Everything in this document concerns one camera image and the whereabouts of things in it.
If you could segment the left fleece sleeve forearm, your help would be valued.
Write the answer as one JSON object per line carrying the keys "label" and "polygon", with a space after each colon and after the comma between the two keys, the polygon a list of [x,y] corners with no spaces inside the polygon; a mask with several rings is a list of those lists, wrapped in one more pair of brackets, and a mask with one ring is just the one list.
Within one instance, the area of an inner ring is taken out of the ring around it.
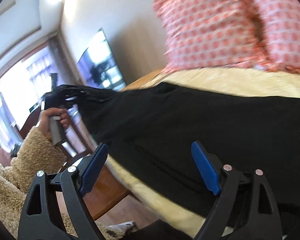
{"label": "left fleece sleeve forearm", "polygon": [[64,154],[33,127],[11,165],[0,164],[0,220],[13,237],[17,237],[26,194],[37,172],[56,173],[64,162]]}

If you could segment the person's left hand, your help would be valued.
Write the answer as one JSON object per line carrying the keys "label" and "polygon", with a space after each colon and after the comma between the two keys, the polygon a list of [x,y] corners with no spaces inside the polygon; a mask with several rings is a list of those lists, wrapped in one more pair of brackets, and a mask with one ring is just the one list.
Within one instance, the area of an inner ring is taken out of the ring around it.
{"label": "person's left hand", "polygon": [[47,137],[49,141],[52,141],[51,132],[50,132],[50,117],[54,115],[59,115],[61,117],[61,125],[64,130],[69,127],[69,115],[66,109],[62,108],[49,108],[40,113],[40,122],[38,129],[42,132],[44,136]]}

